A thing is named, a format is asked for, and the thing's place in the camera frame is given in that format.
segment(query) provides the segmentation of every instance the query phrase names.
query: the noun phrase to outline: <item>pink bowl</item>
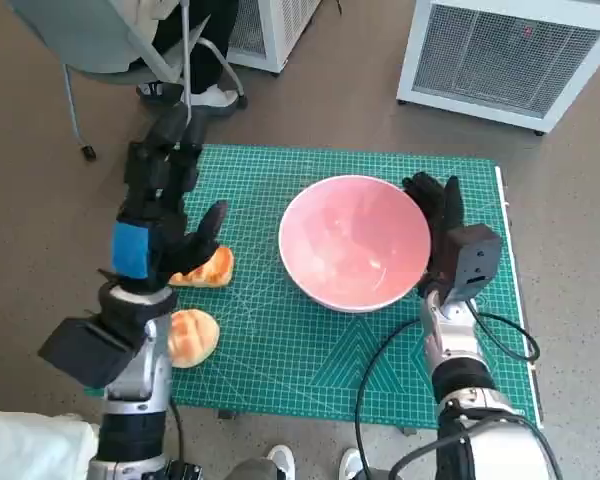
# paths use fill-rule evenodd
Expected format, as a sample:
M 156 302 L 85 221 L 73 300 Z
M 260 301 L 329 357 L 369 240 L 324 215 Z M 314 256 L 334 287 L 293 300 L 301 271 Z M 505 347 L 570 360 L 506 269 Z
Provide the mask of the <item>pink bowl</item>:
M 325 307 L 371 312 L 407 294 L 427 266 L 431 241 L 418 206 L 390 183 L 346 175 L 315 183 L 280 222 L 291 278 Z

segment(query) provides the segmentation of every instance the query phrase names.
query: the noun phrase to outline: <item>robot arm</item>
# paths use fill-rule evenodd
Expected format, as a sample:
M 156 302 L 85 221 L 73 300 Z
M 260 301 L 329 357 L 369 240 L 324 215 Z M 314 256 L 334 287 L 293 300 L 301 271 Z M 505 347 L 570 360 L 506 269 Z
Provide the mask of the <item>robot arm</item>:
M 496 275 L 501 239 L 486 225 L 464 226 L 457 178 L 444 190 L 423 173 L 403 183 L 432 232 L 432 256 L 419 292 L 424 351 L 438 405 L 441 443 L 427 446 L 437 451 L 436 480 L 547 480 L 546 439 L 497 389 L 475 332 L 474 299 Z M 403 458 L 390 478 L 423 453 L 418 449 Z M 560 477 L 555 459 L 549 461 Z
M 129 147 L 127 196 L 113 239 L 116 274 L 100 288 L 101 312 L 67 318 L 39 351 L 86 387 L 104 388 L 98 452 L 89 480 L 196 480 L 191 465 L 163 454 L 171 399 L 168 337 L 177 295 L 173 273 L 204 264 L 218 244 L 226 202 L 217 202 L 197 231 L 185 235 L 182 196 L 197 180 L 204 118 L 187 123 L 182 104 L 147 138 Z

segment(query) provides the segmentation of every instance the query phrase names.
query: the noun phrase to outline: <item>white appliance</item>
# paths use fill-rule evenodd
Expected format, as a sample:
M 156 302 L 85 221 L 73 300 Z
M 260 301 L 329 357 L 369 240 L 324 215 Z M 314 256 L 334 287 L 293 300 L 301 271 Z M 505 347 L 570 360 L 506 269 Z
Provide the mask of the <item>white appliance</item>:
M 398 103 L 549 132 L 600 66 L 600 1 L 416 0 Z
M 320 0 L 240 0 L 228 60 L 280 73 Z

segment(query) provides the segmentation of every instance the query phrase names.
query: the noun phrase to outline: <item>bowl rim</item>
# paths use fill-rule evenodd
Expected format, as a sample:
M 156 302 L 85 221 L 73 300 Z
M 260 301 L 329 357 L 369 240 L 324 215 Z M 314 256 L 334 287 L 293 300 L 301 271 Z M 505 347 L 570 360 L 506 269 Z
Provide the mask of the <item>bowl rim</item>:
M 303 285 L 300 281 L 298 281 L 298 279 L 294 276 L 294 274 L 291 272 L 289 265 L 287 263 L 287 259 L 285 258 L 284 255 L 284 251 L 282 248 L 282 230 L 284 228 L 285 222 L 287 221 L 288 218 L 288 214 L 289 212 L 292 210 L 293 205 L 299 201 L 299 199 L 301 197 L 303 197 L 306 193 L 310 192 L 314 187 L 317 187 L 319 185 L 322 185 L 323 183 L 328 183 L 328 182 L 332 182 L 332 181 L 338 181 L 338 180 L 343 180 L 346 178 L 362 178 L 365 180 L 370 180 L 372 182 L 375 183 L 380 183 L 382 185 L 388 186 L 394 190 L 397 190 L 398 192 L 400 192 L 402 195 L 405 196 L 405 198 L 411 202 L 413 204 L 413 206 L 416 208 L 416 210 L 418 211 L 418 213 L 420 214 L 420 216 L 422 217 L 422 221 L 423 224 L 427 227 L 427 231 L 429 229 L 429 225 L 427 224 L 427 219 L 425 218 L 424 214 L 422 213 L 422 210 L 420 210 L 420 207 L 418 207 L 418 205 L 416 204 L 416 202 L 413 201 L 413 199 L 411 197 L 409 197 L 409 195 L 407 195 L 405 192 L 403 192 L 400 188 L 398 188 L 397 186 L 395 186 L 394 184 L 387 182 L 386 180 L 382 180 L 380 178 L 377 177 L 371 177 L 368 175 L 336 175 L 333 177 L 327 177 L 327 178 L 323 178 L 322 180 L 318 180 L 315 183 L 312 183 L 311 185 L 309 185 L 308 187 L 305 187 L 300 193 L 298 193 L 293 200 L 291 200 L 291 202 L 289 202 L 289 205 L 287 205 L 286 210 L 284 211 L 284 214 L 282 215 L 282 218 L 280 220 L 280 225 L 278 226 L 278 252 L 280 253 L 280 258 L 282 259 L 282 264 L 284 265 L 285 270 L 287 271 L 287 274 L 291 277 L 291 279 L 293 280 L 293 282 L 300 287 L 300 289 L 306 294 L 308 295 L 312 300 L 316 301 L 317 303 L 319 303 L 320 305 L 327 307 L 329 309 L 332 310 L 337 310 L 339 312 L 346 312 L 346 313 L 368 313 L 368 312 L 373 312 L 375 310 L 380 310 L 381 308 L 387 307 L 389 305 L 391 305 L 392 303 L 397 302 L 398 300 L 402 299 L 405 295 L 407 295 L 416 285 L 417 282 L 412 285 L 411 287 L 405 289 L 404 292 L 400 292 L 398 295 L 392 297 L 389 300 L 386 300 L 384 302 L 381 303 L 376 303 L 373 305 L 355 305 L 355 306 L 344 306 L 344 305 L 340 305 L 340 304 L 336 304 L 333 303 L 331 301 L 327 301 L 324 298 L 320 297 L 319 295 L 314 295 L 313 293 L 310 292 L 310 290 Z M 422 274 L 424 274 L 426 268 L 427 268 L 427 261 L 429 259 L 429 256 L 431 254 L 431 235 L 427 235 L 427 250 L 429 251 L 429 254 L 427 255 L 427 259 L 424 262 L 424 265 L 422 267 Z

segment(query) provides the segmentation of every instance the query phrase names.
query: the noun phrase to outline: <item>bread roll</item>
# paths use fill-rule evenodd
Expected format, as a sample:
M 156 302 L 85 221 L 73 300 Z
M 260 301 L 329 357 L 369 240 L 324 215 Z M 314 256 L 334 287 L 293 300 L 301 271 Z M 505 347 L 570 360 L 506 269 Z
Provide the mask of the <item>bread roll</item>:
M 186 275 L 176 273 L 169 284 L 176 287 L 224 287 L 231 281 L 233 252 L 229 247 L 219 247 L 207 263 Z
M 180 310 L 171 315 L 169 355 L 176 368 L 202 363 L 218 345 L 220 327 L 201 310 Z

